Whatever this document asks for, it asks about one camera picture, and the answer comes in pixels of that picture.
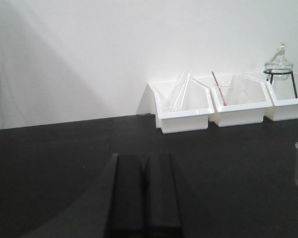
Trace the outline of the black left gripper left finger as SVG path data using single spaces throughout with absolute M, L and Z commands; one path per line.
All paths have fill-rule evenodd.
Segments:
M 112 238 L 145 237 L 144 178 L 136 155 L 118 155 L 110 229 Z

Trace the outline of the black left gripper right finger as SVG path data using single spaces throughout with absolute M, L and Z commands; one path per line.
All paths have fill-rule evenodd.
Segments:
M 148 157 L 144 177 L 147 236 L 149 238 L 182 238 L 171 154 L 152 154 Z

